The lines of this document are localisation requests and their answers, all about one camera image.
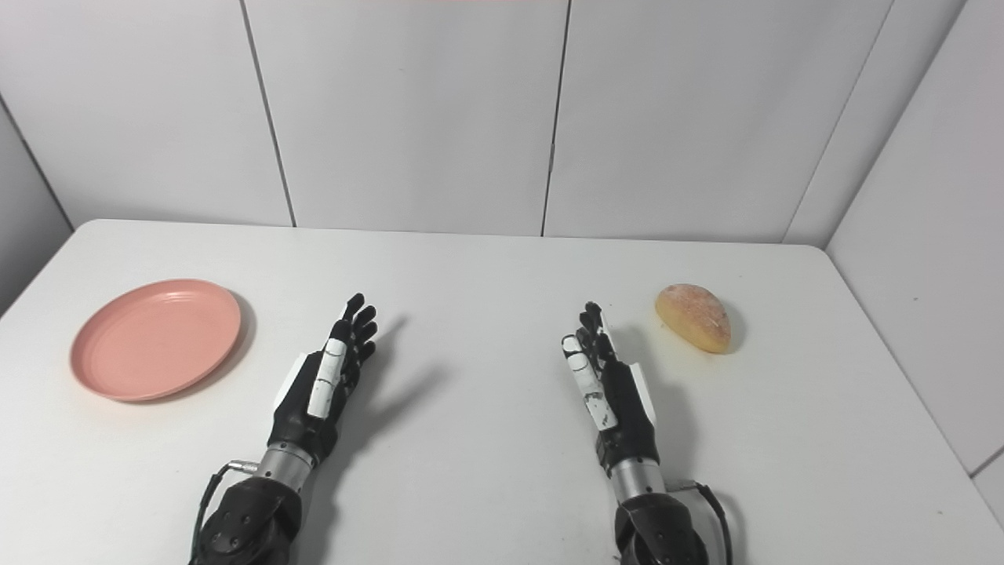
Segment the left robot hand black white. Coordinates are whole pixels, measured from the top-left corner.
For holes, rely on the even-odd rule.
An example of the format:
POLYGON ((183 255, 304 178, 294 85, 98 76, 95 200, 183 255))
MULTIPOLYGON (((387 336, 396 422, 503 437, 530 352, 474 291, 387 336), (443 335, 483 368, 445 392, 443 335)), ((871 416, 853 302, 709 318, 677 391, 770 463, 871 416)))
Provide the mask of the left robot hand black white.
POLYGON ((311 466, 322 464, 336 447, 338 421, 358 386, 362 366, 376 344, 376 308, 356 293, 333 324, 322 349, 301 355, 284 383, 273 412, 269 447, 293 448, 311 466))

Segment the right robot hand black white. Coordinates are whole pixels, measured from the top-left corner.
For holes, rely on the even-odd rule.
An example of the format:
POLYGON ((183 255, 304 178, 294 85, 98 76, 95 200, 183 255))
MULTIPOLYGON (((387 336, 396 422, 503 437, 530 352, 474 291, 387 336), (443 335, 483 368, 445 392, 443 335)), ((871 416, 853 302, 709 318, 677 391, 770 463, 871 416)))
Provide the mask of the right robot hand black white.
POLYGON ((585 304, 580 326, 562 338, 562 354, 598 429, 595 449, 602 471, 610 476, 624 461, 659 464, 650 401, 643 397, 631 365, 618 357, 599 304, 585 304))

